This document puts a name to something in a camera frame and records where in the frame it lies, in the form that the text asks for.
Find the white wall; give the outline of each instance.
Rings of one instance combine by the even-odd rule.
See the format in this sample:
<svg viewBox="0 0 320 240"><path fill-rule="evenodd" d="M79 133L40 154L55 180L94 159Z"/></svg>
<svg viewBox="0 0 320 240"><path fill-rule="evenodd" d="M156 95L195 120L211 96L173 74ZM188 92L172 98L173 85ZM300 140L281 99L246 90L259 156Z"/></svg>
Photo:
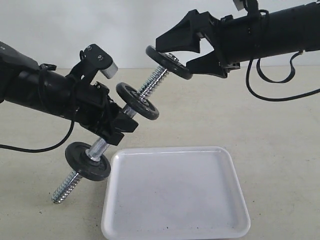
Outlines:
<svg viewBox="0 0 320 240"><path fill-rule="evenodd" d="M259 0L260 8L270 12L310 2ZM1 0L0 41L59 68L71 68L79 61L79 51L91 43L112 55L120 68L149 68L156 64L145 55L147 45L154 45L193 9L217 18L245 14L232 0ZM208 43L202 51L211 51ZM176 55L183 63L197 56ZM287 65L289 57L268 58L263 64ZM320 65L320 52L304 54L295 63Z"/></svg>

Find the black weight plate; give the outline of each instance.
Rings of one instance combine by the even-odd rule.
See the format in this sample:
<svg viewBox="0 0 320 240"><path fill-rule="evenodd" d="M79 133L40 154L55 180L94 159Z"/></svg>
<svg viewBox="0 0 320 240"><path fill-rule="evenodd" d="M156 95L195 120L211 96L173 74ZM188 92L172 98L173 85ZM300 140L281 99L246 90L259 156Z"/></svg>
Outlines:
<svg viewBox="0 0 320 240"><path fill-rule="evenodd" d="M174 73L186 80L189 80L193 77L193 74L189 71L188 68L186 68L180 62L174 61L169 56L167 56L167 54L157 52L157 50L153 46L148 46L145 50L145 53L159 65L161 65L165 69L168 69L169 72Z"/></svg>
<svg viewBox="0 0 320 240"><path fill-rule="evenodd" d="M82 177L100 182L109 177L111 166L104 155L100 157L100 161L91 160L86 154L90 147L84 142L73 142L65 149L65 158L70 167Z"/></svg>
<svg viewBox="0 0 320 240"><path fill-rule="evenodd" d="M138 91L132 86L120 82L116 85L116 92L130 108L149 120L156 120L160 113L158 109L149 101L141 101L138 97Z"/></svg>

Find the table surface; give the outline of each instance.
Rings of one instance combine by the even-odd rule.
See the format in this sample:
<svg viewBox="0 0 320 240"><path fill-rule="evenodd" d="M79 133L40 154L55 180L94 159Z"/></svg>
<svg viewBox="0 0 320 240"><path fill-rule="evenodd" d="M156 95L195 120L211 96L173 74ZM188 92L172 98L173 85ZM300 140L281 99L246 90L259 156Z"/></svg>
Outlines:
<svg viewBox="0 0 320 240"><path fill-rule="evenodd" d="M252 87L268 97L287 97L319 88L320 68L297 67L292 83L265 83L252 71ZM66 75L68 70L59 70ZM121 106L115 86L139 88L151 69L121 69L107 84ZM275 80L288 67L266 67ZM160 111L156 121L137 115L139 127L119 146L125 148L219 146L229 151L251 218L242 240L320 239L320 95L291 102L266 102L248 92L246 70L221 79L169 75L150 98ZM60 141L70 122L59 117L0 104L0 143L43 148ZM83 179L60 205L51 195L70 167L64 150L72 142L92 144L97 137L78 124L70 139L46 153L0 149L0 235L2 240L103 240L100 223L107 181Z"/></svg>

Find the screw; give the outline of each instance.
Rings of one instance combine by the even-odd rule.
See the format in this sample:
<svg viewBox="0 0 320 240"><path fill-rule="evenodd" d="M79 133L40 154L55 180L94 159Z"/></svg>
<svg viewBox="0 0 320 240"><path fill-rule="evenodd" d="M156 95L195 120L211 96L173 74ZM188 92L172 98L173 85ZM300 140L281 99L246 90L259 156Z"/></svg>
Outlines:
<svg viewBox="0 0 320 240"><path fill-rule="evenodd" d="M175 62L179 60L171 53L168 56L173 59ZM147 100L150 95L155 91L155 89L160 85L160 83L168 76L170 72L168 69L159 65L155 71L150 75L148 80L143 84L143 86L139 89L139 99L141 101ZM127 114L130 118L133 118L137 112L133 110L127 104L122 109L124 114ZM85 151L86 155L93 161L99 162L100 157L104 154L104 152L108 149L110 145L103 139L99 138L89 149ZM61 185L55 190L52 195L52 202L55 204L62 203L72 192L72 190L77 186L77 184L82 179L82 176L76 172L72 171L66 179L61 183Z"/></svg>

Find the white plastic tray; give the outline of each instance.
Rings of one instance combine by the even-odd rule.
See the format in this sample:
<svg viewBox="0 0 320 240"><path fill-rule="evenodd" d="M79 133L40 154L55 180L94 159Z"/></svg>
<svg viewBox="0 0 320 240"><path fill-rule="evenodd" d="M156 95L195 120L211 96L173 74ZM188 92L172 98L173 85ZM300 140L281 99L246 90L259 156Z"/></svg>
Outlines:
<svg viewBox="0 0 320 240"><path fill-rule="evenodd" d="M108 240L243 237L247 206L223 148L137 148L111 160L101 229Z"/></svg>

